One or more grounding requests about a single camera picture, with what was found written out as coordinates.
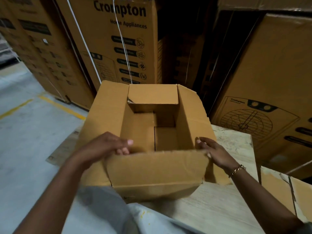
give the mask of person's left hand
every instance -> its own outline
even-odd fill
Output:
[[[75,151],[72,158],[87,169],[93,163],[114,152],[120,155],[129,154],[128,147],[131,145],[133,145],[133,140],[121,139],[110,132],[105,132]]]

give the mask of person's left arm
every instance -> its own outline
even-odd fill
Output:
[[[36,204],[13,234],[58,234],[78,190],[83,172],[114,151],[129,154],[132,140],[106,132],[77,150],[60,168]]]

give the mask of open cardboard box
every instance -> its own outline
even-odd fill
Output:
[[[131,155],[93,164],[83,185],[112,185],[133,202],[189,196],[205,173],[210,181],[228,184],[224,171],[195,150],[196,137],[216,137],[198,95],[184,86],[103,81],[76,149],[106,131],[133,139]]]

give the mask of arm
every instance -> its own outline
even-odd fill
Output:
[[[217,142],[200,137],[197,143],[208,150],[213,162],[230,175],[239,163]],[[303,225],[292,212],[263,188],[246,170],[240,169],[233,176],[241,196],[266,234],[292,233]]]
[[[77,150],[53,178],[14,234],[61,233],[83,172],[112,152],[129,154],[132,140],[106,132]]]

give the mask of gold bracelet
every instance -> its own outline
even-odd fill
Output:
[[[229,175],[229,178],[231,178],[235,173],[237,173],[240,169],[245,169],[246,170],[246,168],[243,166],[243,165],[239,165],[239,167],[238,168],[236,168],[235,170],[234,170],[234,172],[232,172],[230,175]]]

